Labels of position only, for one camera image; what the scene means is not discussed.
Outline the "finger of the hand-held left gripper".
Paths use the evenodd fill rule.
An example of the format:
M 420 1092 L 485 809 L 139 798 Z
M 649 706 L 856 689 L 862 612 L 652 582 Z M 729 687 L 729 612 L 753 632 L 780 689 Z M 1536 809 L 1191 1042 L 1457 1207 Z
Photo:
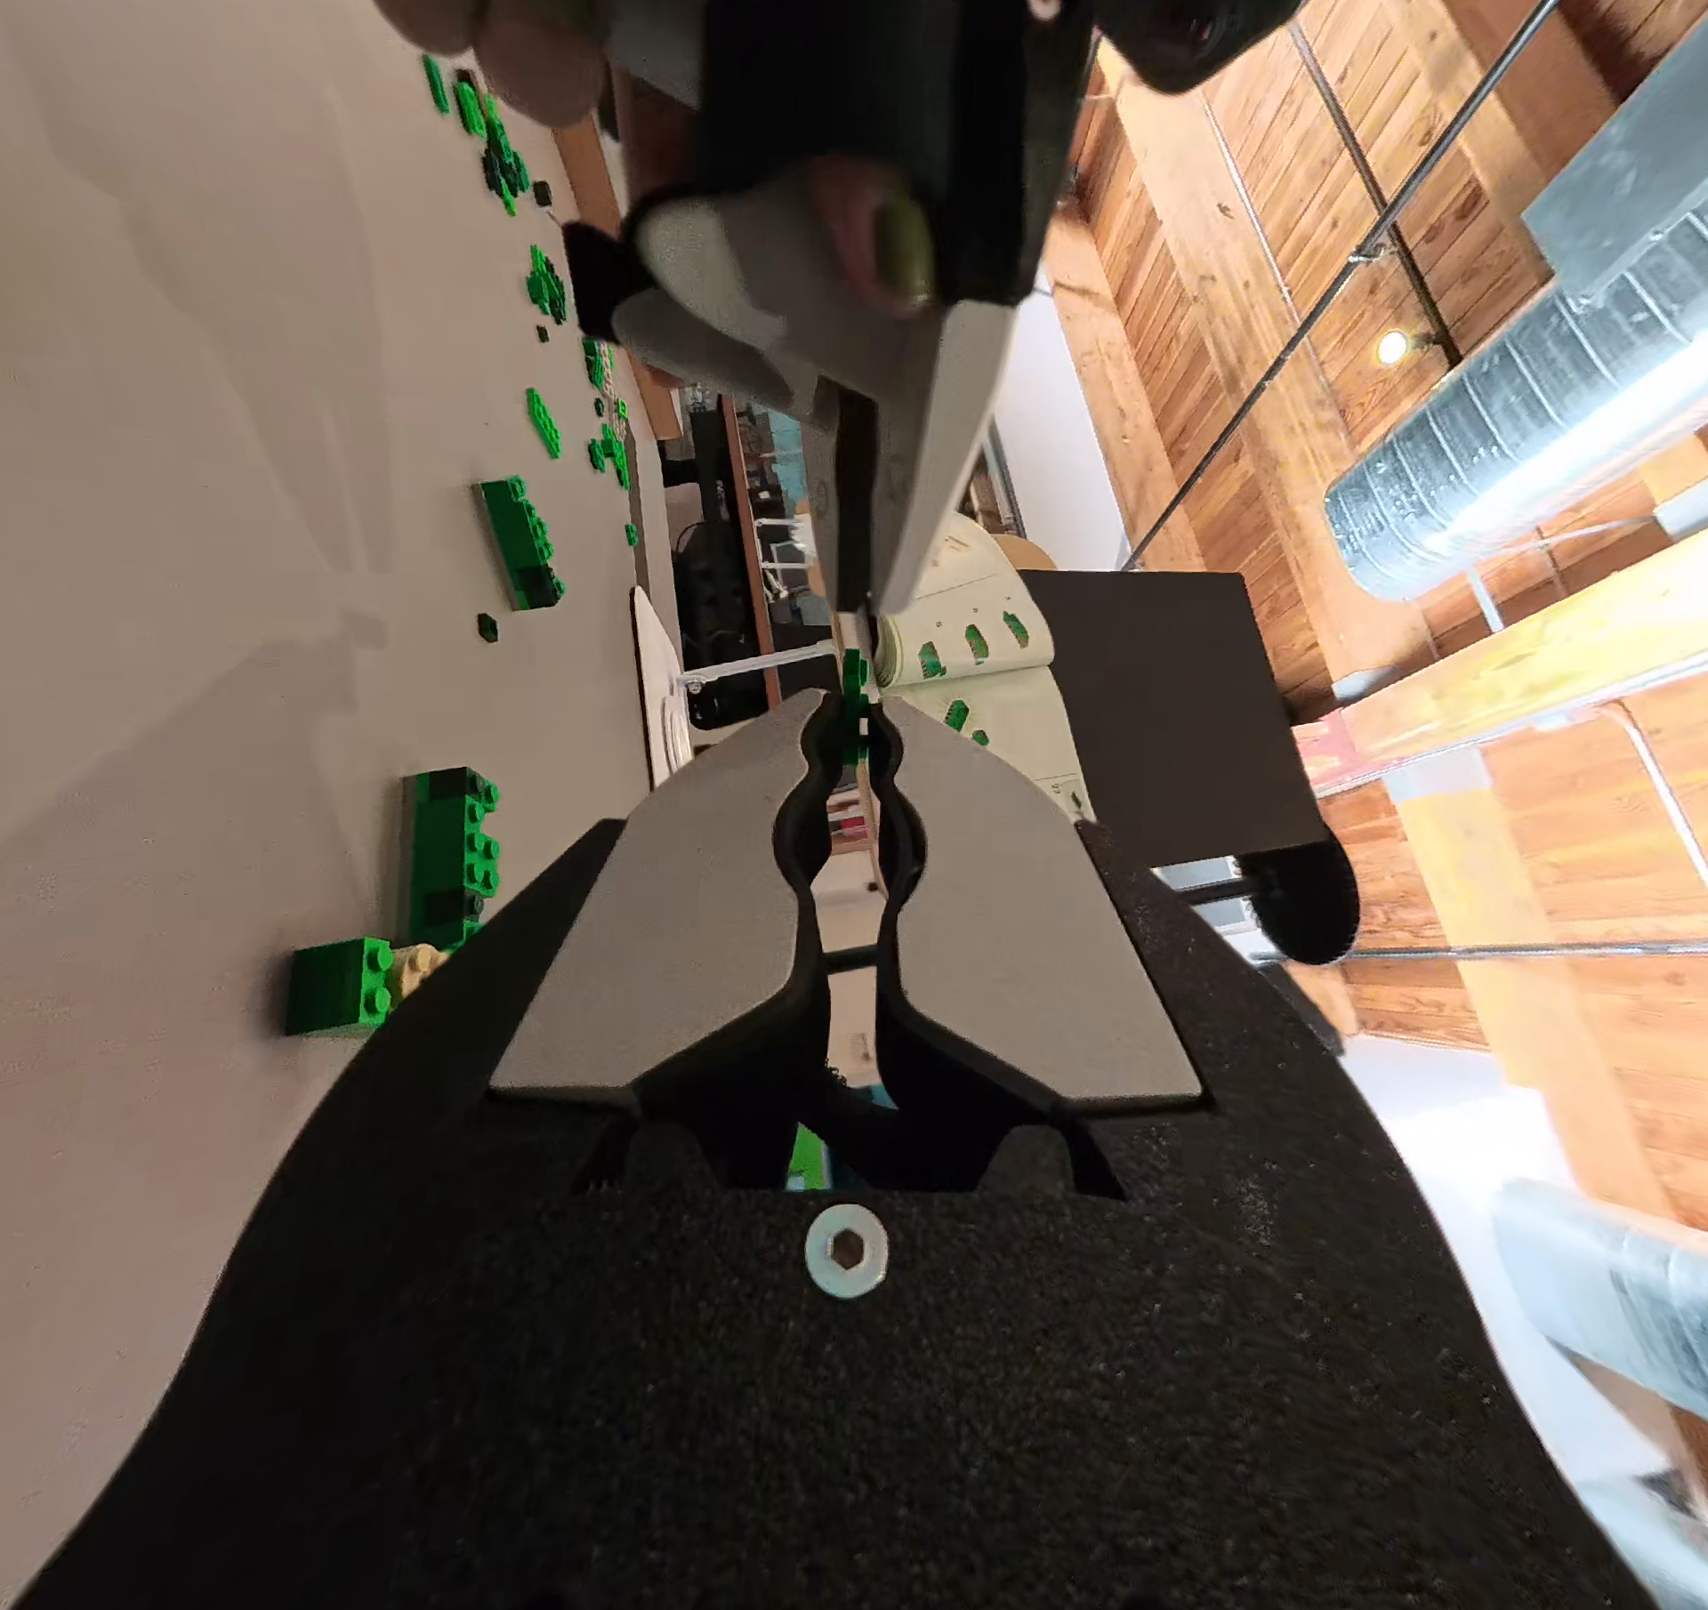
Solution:
M 804 421 L 810 546 L 837 612 L 862 612 L 872 589 L 879 404 L 816 379 Z
M 872 612 L 902 612 L 915 595 L 942 528 L 988 430 L 1014 332 L 1019 302 L 983 300 L 964 300 L 912 327 L 902 374 L 879 397 Z

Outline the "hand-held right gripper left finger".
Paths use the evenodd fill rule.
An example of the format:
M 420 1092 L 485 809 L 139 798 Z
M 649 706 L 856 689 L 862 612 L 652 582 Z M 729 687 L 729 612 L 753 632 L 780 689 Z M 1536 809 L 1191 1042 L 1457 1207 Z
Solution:
M 644 1076 L 791 987 L 804 895 L 780 809 L 831 699 L 796 689 L 667 777 L 619 830 L 500 1071 L 500 1096 L 644 1103 Z

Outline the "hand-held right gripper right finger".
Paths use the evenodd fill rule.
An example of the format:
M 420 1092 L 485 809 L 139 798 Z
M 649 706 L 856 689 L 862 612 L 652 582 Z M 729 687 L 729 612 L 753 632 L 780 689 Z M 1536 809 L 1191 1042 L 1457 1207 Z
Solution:
M 896 905 L 902 1010 L 1023 1108 L 1207 1096 L 1079 824 L 988 746 L 902 701 L 891 798 L 923 830 Z

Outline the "green brick assembly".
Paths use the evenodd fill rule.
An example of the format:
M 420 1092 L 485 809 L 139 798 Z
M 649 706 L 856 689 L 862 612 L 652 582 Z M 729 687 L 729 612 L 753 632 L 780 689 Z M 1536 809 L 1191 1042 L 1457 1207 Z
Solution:
M 291 951 L 290 1042 L 364 1042 L 485 924 L 503 883 L 485 817 L 503 793 L 480 767 L 420 767 L 406 798 L 406 940 L 346 933 Z

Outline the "grey desk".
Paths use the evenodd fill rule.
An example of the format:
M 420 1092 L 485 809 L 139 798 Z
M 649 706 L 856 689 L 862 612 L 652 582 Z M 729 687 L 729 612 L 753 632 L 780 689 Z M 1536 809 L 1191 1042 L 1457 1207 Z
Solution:
M 5 1599 L 154 1418 L 353 1042 L 406 779 L 480 767 L 513 902 L 649 798 L 629 495 L 573 336 L 370 0 L 0 0 Z M 546 460 L 539 389 L 562 430 Z M 561 609 L 509 605 L 521 477 Z

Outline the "brick instruction booklet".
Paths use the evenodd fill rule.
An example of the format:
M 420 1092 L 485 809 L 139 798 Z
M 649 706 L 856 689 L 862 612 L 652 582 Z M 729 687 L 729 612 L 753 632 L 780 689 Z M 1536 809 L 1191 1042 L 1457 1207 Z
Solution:
M 1056 687 L 1056 637 L 1023 588 L 1000 534 L 953 515 L 915 595 L 879 622 L 872 687 L 964 743 L 1023 767 L 1066 817 L 1093 824 L 1066 701 Z

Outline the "cluster of small green bricks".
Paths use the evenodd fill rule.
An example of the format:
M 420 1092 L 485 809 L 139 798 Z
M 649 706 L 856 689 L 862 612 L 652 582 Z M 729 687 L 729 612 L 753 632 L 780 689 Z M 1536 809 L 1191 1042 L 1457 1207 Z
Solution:
M 608 469 L 624 494 L 637 489 L 637 445 L 629 445 L 629 404 L 619 391 L 619 348 L 603 336 L 578 336 L 594 412 L 596 430 L 587 436 L 594 469 Z

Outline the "black flat panel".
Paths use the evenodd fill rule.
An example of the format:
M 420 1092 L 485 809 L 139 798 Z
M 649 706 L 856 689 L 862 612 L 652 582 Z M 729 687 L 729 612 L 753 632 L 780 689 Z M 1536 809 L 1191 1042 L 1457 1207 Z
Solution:
M 1145 866 L 1328 840 L 1245 576 L 1023 570 L 1101 830 Z

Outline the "black round knob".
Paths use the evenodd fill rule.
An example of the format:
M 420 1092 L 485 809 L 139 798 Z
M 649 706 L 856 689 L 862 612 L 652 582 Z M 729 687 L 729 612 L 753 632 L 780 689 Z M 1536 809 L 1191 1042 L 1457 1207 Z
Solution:
M 1249 905 L 1283 957 L 1328 967 L 1352 951 L 1360 877 L 1340 834 L 1249 854 L 1245 874 L 1255 877 Z

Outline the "green brick block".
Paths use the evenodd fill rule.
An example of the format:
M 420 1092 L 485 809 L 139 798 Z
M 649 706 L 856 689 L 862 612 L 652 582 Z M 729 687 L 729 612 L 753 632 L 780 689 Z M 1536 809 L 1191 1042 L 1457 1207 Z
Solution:
M 480 481 L 473 494 L 480 494 L 492 543 L 503 551 L 509 605 L 521 612 L 561 609 L 562 582 L 553 570 L 553 534 L 546 534 L 546 520 L 532 503 L 527 481 L 503 477 L 503 481 Z

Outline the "metal ceiling pipe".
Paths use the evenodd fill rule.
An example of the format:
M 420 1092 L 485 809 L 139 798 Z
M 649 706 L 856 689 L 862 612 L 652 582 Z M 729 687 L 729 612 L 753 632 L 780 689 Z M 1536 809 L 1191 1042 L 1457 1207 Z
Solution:
M 1383 254 L 1405 254 L 1399 237 L 1399 218 L 1410 208 L 1410 201 L 1424 188 L 1424 179 L 1446 162 L 1452 145 L 1465 145 L 1465 126 L 1480 116 L 1480 107 L 1505 89 L 1505 76 L 1521 68 L 1524 45 L 1541 38 L 1541 25 L 1556 22 L 1564 0 L 1536 0 L 1521 25 L 1509 32 L 1509 45 L 1480 68 L 1477 89 L 1465 96 L 1465 107 L 1446 116 L 1446 126 L 1432 137 L 1432 151 L 1410 167 L 1410 179 L 1392 188 L 1392 201 L 1379 188 L 1379 179 L 1363 183 L 1379 201 L 1379 223 L 1370 234 L 1350 251 L 1350 261 L 1340 265 L 1340 277 L 1328 281 L 1328 294 L 1312 302 L 1312 317 L 1298 317 L 1292 336 L 1269 354 L 1269 363 L 1249 379 L 1249 391 L 1239 397 L 1239 407 L 1226 412 L 1226 426 L 1214 430 L 1214 445 L 1207 447 L 1207 460 L 1182 477 L 1182 494 L 1165 495 L 1165 509 L 1148 520 L 1148 531 L 1134 543 L 1134 551 L 1122 561 L 1122 570 L 1138 570 L 1138 561 L 1161 543 L 1165 520 L 1182 509 L 1182 495 L 1207 481 L 1207 469 L 1220 460 L 1220 447 L 1249 426 L 1255 404 L 1269 391 L 1269 379 L 1289 373 L 1289 358 L 1312 341 L 1312 332 L 1322 327 L 1322 317 L 1334 312 L 1334 300 Z M 1315 76 L 1315 96 L 1328 98 L 1340 137 L 1350 151 L 1352 167 L 1363 167 L 1363 151 L 1352 137 L 1352 126 L 1344 123 L 1340 96 L 1328 89 L 1328 76 Z M 1439 317 L 1439 300 L 1423 277 L 1423 265 L 1410 272 L 1439 341 L 1446 348 L 1446 363 L 1457 358 L 1457 341 L 1446 332 L 1446 321 Z

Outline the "silver spiral ventilation duct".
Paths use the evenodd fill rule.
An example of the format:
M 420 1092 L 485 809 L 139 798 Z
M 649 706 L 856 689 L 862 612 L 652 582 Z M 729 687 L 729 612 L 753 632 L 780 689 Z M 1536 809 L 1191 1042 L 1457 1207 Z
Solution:
M 1352 588 L 1416 605 L 1708 412 L 1708 244 L 1680 223 L 1599 300 L 1536 294 L 1350 477 L 1328 528 Z

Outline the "rectangular metal duct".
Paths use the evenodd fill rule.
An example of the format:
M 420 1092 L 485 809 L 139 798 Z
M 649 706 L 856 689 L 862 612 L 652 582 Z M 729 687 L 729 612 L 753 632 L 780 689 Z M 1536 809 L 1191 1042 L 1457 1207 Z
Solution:
M 1599 137 L 1524 204 L 1564 300 L 1626 277 L 1708 192 L 1708 22 L 1697 22 Z

